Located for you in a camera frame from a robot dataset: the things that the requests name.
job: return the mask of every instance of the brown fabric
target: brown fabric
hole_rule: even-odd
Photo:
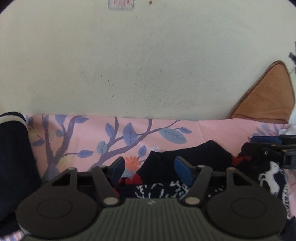
[[[276,61],[238,101],[228,119],[287,124],[294,104],[294,90],[288,70],[282,61]]]

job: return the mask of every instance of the screw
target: screw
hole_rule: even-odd
[[[104,200],[103,200],[104,204],[108,205],[108,206],[111,206],[111,205],[115,205],[118,203],[118,199],[115,198],[115,197],[106,197]]]
[[[197,197],[188,197],[185,199],[185,203],[188,205],[197,205],[200,203],[200,199]]]

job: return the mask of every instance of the black cloth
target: black cloth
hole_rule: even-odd
[[[120,198],[184,198],[190,188],[180,180],[175,172],[176,156],[182,156],[194,166],[209,166],[214,171],[226,171],[228,167],[235,166],[283,201],[288,219],[280,237],[285,241],[296,240],[295,217],[290,219],[289,196],[283,170],[272,160],[262,161],[260,157],[244,156],[235,158],[212,140],[188,149],[163,153],[152,151],[136,172],[137,184],[133,185],[132,181],[126,178],[122,179],[117,187]],[[225,189],[226,183],[212,183],[207,198],[211,198]]]
[[[0,237],[17,231],[14,211],[41,186],[24,117],[10,112],[0,115]]]

